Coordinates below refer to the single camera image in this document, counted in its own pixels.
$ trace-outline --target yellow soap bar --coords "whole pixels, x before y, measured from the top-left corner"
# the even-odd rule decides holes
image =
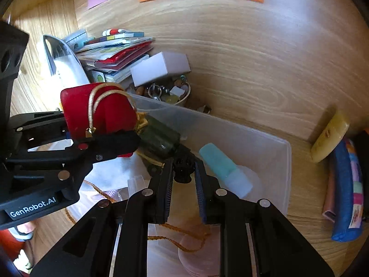
[[[318,163],[327,157],[342,140],[349,126],[347,118],[337,110],[311,148],[312,161]]]

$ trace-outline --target blue fabric pouch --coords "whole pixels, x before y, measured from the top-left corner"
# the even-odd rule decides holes
[[[347,141],[347,139],[343,139],[333,150],[336,176],[336,218],[332,240],[340,242],[355,240],[362,233],[361,216],[363,206],[360,207],[358,204],[354,203],[354,191],[358,186],[360,187],[361,172],[355,152],[349,153],[348,151]]]

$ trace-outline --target red pouch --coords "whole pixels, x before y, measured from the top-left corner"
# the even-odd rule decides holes
[[[101,83],[66,88],[60,93],[64,117],[72,139],[86,137],[89,128],[88,103],[91,91]],[[105,91],[118,90],[118,85],[112,84],[100,88],[95,100]],[[119,130],[134,130],[137,115],[127,97],[121,94],[111,94],[99,102],[93,114],[93,126],[97,134],[108,134]]]

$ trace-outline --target pink round object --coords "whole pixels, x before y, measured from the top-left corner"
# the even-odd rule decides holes
[[[196,249],[200,241],[185,235],[180,244],[187,249]],[[219,276],[220,273],[220,227],[212,226],[211,235],[205,245],[195,253],[187,253],[178,249],[179,260],[191,276]]]

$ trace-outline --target stack of books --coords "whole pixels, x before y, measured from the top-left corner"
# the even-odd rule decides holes
[[[84,42],[76,56],[95,82],[121,83],[131,75],[133,66],[149,58],[153,41],[143,32],[124,30]]]

